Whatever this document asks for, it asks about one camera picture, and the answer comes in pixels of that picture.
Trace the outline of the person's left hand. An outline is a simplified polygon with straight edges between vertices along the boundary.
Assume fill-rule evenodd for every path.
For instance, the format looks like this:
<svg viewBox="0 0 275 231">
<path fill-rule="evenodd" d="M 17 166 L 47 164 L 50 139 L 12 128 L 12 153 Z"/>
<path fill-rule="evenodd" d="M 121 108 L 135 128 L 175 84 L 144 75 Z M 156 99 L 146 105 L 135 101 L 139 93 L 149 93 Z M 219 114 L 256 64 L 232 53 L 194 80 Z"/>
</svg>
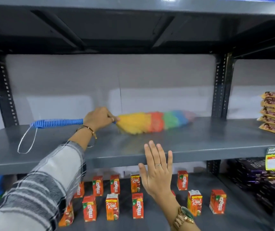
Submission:
<svg viewBox="0 0 275 231">
<path fill-rule="evenodd" d="M 97 107 L 95 110 L 89 112 L 83 120 L 83 125 L 92 128 L 94 132 L 108 126 L 105 122 L 107 118 L 105 109 L 107 107 Z"/>
</svg>

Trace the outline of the person's right hand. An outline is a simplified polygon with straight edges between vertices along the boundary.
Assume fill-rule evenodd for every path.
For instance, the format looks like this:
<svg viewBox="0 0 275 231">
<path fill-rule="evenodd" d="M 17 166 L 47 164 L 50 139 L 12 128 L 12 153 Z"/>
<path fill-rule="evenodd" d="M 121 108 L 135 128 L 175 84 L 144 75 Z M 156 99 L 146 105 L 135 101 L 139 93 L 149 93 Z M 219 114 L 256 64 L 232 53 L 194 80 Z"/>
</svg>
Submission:
<svg viewBox="0 0 275 231">
<path fill-rule="evenodd" d="M 172 176 L 170 176 L 167 172 L 168 157 L 166 158 L 165 152 L 161 144 L 158 143 L 155 145 L 158 149 L 160 156 L 160 166 L 158 169 L 155 169 L 154 167 L 154 161 L 149 147 L 149 143 L 146 143 L 144 145 L 144 152 L 147 163 L 146 169 L 148 174 L 148 188 L 145 188 L 145 190 L 149 195 L 156 191 L 166 191 L 167 189 L 170 189 L 172 179 Z"/>
</svg>

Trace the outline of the multicolour duster with blue handle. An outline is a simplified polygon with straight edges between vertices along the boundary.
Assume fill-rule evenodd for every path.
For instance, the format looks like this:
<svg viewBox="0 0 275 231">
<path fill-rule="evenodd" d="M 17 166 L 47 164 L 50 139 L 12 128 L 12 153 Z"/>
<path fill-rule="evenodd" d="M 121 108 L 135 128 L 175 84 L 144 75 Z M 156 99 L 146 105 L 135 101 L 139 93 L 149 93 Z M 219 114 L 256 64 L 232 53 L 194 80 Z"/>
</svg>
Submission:
<svg viewBox="0 0 275 231">
<path fill-rule="evenodd" d="M 172 128 L 179 128 L 191 123 L 196 115 L 190 111 L 173 110 L 167 112 L 138 112 L 119 116 L 119 120 L 114 121 L 119 130 L 131 134 L 157 133 Z M 19 154 L 27 154 L 35 142 L 38 129 L 65 127 L 71 125 L 82 125 L 83 119 L 47 119 L 37 120 L 30 124 L 24 133 L 17 148 Z M 35 128 L 35 135 L 30 148 L 26 152 L 20 151 L 21 143 L 27 132 Z"/>
</svg>

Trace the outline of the person's left forearm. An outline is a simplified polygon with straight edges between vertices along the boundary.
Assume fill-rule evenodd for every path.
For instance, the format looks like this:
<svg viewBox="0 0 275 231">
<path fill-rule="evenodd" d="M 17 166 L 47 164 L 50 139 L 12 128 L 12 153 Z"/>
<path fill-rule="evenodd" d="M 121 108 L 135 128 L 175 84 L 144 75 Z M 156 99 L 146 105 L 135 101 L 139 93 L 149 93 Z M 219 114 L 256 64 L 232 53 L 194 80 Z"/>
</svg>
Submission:
<svg viewBox="0 0 275 231">
<path fill-rule="evenodd" d="M 0 231 L 55 231 L 85 173 L 81 145 L 59 145 L 1 197 Z"/>
</svg>

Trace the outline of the person's right forearm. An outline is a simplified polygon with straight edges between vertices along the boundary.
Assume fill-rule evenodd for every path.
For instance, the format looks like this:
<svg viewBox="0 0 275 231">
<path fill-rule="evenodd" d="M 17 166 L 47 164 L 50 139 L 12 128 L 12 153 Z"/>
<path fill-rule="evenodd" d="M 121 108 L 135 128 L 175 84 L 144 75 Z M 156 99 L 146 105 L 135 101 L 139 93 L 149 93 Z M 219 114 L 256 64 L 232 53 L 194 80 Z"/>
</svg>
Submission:
<svg viewBox="0 0 275 231">
<path fill-rule="evenodd" d="M 176 200 L 176 197 L 174 196 L 174 194 L 171 192 L 170 189 L 167 189 L 166 191 L 152 192 L 151 196 L 154 198 L 155 202 L 163 211 L 163 214 L 166 217 L 166 220 L 168 221 L 171 227 L 178 214 L 178 208 L 180 207 L 180 204 Z M 179 229 L 179 231 L 201 231 L 201 230 L 197 227 L 195 223 L 194 224 L 184 223 Z"/>
</svg>

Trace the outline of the gold bangle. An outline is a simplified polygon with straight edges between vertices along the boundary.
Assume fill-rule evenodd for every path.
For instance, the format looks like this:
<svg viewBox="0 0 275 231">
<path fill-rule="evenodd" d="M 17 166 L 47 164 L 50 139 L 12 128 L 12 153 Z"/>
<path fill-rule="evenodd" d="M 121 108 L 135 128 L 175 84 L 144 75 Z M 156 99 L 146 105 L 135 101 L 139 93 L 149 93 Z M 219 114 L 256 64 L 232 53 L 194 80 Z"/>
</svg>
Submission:
<svg viewBox="0 0 275 231">
<path fill-rule="evenodd" d="M 94 147 L 94 146 L 97 144 L 97 135 L 96 135 L 96 133 L 93 131 L 92 128 L 90 128 L 90 127 L 88 127 L 88 126 L 86 126 L 86 125 L 81 125 L 79 128 L 76 129 L 75 132 L 78 132 L 80 129 L 84 129 L 84 128 L 88 129 L 88 130 L 92 133 L 92 138 L 94 139 L 93 144 L 92 144 L 92 145 L 88 144 L 88 145 L 87 145 L 87 148 Z"/>
</svg>

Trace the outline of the grey metal shelf rack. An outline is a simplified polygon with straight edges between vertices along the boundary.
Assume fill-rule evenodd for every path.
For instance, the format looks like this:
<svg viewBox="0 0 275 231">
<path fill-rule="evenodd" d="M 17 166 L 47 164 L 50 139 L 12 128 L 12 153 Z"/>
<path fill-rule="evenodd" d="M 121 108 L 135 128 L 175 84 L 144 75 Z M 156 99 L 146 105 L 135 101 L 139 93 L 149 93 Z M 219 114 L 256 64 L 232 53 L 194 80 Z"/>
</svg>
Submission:
<svg viewBox="0 0 275 231">
<path fill-rule="evenodd" d="M 145 163 L 149 140 L 203 194 L 202 230 L 269 231 L 272 218 L 226 176 L 223 159 L 265 157 L 275 134 L 259 129 L 259 94 L 275 91 L 275 2 L 247 0 L 0 0 L 0 175 L 26 174 L 78 128 L 30 129 L 44 119 L 185 110 L 190 124 L 129 135 L 97 132 L 94 169 Z"/>
</svg>

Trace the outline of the rows of red juice cartons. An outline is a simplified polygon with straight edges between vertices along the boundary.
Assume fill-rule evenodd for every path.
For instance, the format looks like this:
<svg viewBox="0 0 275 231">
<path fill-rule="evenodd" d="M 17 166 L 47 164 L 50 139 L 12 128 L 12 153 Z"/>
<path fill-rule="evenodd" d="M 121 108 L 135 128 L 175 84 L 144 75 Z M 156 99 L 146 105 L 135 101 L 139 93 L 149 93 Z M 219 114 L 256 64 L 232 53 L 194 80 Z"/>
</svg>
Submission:
<svg viewBox="0 0 275 231">
<path fill-rule="evenodd" d="M 190 174 L 189 190 L 199 190 L 202 195 L 201 215 L 194 218 L 201 231 L 213 231 L 219 228 L 227 215 L 215 215 L 209 208 L 212 189 L 226 190 L 218 178 L 209 174 Z M 108 221 L 106 215 L 106 197 L 110 193 L 109 181 L 104 182 L 104 195 L 96 197 L 95 206 L 84 205 L 82 198 L 73 199 L 74 220 L 69 226 L 58 231 L 170 231 L 162 210 L 154 199 L 141 187 L 143 196 L 132 198 L 130 179 L 120 179 L 118 196 L 119 213 L 116 220 Z"/>
</svg>

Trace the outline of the gold wristwatch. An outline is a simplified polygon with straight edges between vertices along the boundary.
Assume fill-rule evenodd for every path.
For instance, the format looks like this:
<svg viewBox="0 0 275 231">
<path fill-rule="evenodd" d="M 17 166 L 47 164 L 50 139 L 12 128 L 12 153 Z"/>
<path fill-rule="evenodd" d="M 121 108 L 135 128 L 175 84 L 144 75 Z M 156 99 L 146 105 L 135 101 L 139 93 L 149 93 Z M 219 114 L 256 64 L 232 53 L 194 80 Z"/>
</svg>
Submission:
<svg viewBox="0 0 275 231">
<path fill-rule="evenodd" d="M 194 224 L 195 221 L 193 219 L 192 213 L 186 207 L 180 206 L 178 208 L 178 214 L 171 228 L 173 228 L 174 231 L 179 231 L 184 223 Z"/>
</svg>

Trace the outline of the stack of dark purple packets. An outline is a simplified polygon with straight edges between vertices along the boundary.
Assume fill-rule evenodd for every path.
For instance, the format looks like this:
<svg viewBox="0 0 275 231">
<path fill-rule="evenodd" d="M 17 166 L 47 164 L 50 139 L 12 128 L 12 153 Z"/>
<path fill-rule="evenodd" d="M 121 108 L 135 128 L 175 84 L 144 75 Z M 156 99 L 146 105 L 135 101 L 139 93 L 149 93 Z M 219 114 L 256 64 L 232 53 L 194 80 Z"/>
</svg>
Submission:
<svg viewBox="0 0 275 231">
<path fill-rule="evenodd" d="M 272 215 L 275 208 L 275 170 L 266 170 L 263 158 L 237 158 L 227 160 L 227 175 Z"/>
</svg>

